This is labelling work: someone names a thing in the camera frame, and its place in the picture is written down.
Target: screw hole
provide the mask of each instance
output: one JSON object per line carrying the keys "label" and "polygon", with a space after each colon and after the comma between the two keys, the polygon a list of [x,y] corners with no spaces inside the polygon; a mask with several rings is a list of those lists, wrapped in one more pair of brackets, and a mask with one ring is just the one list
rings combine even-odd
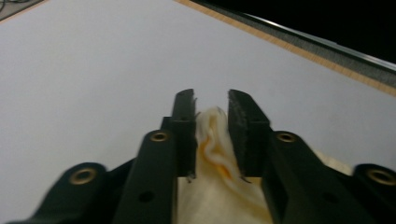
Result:
{"label": "screw hole", "polygon": [[330,192],[324,192],[322,197],[328,203],[338,203],[338,197]]}
{"label": "screw hole", "polygon": [[163,142],[168,139],[168,134],[166,133],[155,133],[150,137],[151,141],[153,142]]}
{"label": "screw hole", "polygon": [[277,139],[279,139],[282,142],[287,142],[287,143],[292,143],[295,142],[296,138],[294,135],[289,134],[289,133],[280,133],[277,136]]}
{"label": "screw hole", "polygon": [[141,203],[149,203],[154,199],[154,193],[151,191],[146,191],[139,194],[139,202]]}
{"label": "screw hole", "polygon": [[83,168],[74,172],[69,179],[73,185],[83,185],[91,182],[96,177],[96,171],[92,168]]}
{"label": "screw hole", "polygon": [[388,172],[371,169],[367,171],[367,175],[375,182],[383,185],[396,186],[396,178]]}

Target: crumpled fabric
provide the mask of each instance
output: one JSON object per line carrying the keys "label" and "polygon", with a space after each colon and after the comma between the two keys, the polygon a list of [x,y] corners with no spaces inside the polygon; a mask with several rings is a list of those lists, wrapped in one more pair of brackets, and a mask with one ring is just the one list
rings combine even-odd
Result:
{"label": "crumpled fabric", "polygon": [[239,172],[224,111],[200,113],[196,139],[197,178],[178,180],[177,223],[273,223],[261,179],[245,179]]}

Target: cloth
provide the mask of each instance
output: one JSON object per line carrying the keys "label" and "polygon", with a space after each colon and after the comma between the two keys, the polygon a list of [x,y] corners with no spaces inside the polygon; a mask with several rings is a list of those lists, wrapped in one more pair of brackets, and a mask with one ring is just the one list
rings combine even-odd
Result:
{"label": "cloth", "polygon": [[239,173],[226,114],[211,108],[196,123],[197,178],[178,180],[177,223],[272,223],[261,179]]}

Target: white cloth with orange stain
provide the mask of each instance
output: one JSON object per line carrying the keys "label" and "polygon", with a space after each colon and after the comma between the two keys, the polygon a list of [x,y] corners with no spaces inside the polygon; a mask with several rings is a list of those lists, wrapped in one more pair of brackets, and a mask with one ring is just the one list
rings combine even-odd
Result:
{"label": "white cloth with orange stain", "polygon": [[178,180],[177,223],[272,223],[261,180],[241,178],[226,114],[211,108],[196,123],[197,178]]}

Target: white table surface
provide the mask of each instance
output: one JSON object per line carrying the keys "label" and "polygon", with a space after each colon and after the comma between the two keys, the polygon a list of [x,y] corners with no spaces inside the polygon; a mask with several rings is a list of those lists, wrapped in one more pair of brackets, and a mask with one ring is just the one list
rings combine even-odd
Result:
{"label": "white table surface", "polygon": [[113,169],[169,116],[248,92],[274,130],[351,166],[396,169],[396,100],[171,0],[48,1],[0,24],[0,223],[69,167]]}

